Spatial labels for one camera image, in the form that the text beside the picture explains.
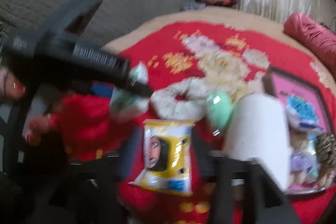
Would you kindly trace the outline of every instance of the white crumpled bag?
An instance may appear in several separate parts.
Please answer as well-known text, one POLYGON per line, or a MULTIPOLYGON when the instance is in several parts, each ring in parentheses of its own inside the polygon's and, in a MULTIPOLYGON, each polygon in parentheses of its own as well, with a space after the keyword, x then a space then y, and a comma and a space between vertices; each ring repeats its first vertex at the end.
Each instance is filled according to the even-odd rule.
MULTIPOLYGON (((148 70, 140 62, 131 69, 129 77, 142 84, 148 83, 148 70)), ((114 88, 110 101, 110 112, 113 118, 125 122, 148 111, 149 99, 134 95, 127 90, 114 88)))

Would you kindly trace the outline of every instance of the paper towel roll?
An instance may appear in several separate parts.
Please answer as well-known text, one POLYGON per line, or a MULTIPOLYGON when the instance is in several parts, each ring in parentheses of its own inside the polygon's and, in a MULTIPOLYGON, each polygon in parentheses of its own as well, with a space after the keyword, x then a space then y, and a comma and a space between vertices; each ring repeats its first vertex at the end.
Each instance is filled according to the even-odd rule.
POLYGON ((289 187, 288 122, 276 98, 266 94, 243 97, 235 106, 223 150, 236 160, 258 158, 280 189, 289 187))

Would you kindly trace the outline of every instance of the yellow snack bag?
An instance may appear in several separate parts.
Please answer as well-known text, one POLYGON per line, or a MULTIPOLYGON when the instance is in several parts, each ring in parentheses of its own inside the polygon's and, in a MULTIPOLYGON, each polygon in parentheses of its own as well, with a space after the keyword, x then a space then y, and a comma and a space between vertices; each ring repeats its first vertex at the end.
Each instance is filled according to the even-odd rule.
POLYGON ((191 195, 190 145, 193 121, 144 121, 144 169, 130 182, 140 187, 191 195))

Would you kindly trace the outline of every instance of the pink cushion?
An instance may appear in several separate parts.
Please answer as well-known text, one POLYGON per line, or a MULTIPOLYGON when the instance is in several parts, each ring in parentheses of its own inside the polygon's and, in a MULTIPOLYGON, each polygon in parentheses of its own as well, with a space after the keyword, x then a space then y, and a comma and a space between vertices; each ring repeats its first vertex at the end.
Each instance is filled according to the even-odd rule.
POLYGON ((315 54, 336 79, 336 35, 304 14, 294 13, 283 32, 315 54))

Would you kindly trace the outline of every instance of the plastic bag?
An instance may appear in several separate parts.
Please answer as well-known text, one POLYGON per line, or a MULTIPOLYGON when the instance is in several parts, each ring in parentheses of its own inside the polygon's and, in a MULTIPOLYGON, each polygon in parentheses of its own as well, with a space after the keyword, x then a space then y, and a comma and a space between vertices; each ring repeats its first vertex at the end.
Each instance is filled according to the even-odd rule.
MULTIPOLYGON (((148 70, 140 62, 131 69, 129 76, 132 80, 142 84, 148 83, 148 70)), ((148 111, 149 99, 134 95, 129 91, 114 88, 110 101, 110 112, 114 118, 125 122, 148 111)))
POLYGON ((191 195, 190 144, 194 122, 144 121, 144 169, 130 184, 191 195))
POLYGON ((286 113, 289 125, 304 132, 312 130, 319 132, 319 119, 315 113, 314 106, 299 96, 287 98, 286 113))
POLYGON ((313 159, 314 164, 313 166, 308 170, 306 181, 308 183, 315 182, 319 176, 319 169, 320 164, 318 163, 317 156, 316 156, 316 150, 315 150, 315 144, 316 144, 316 134, 313 132, 311 134, 308 134, 308 146, 306 148, 306 152, 309 153, 313 159))

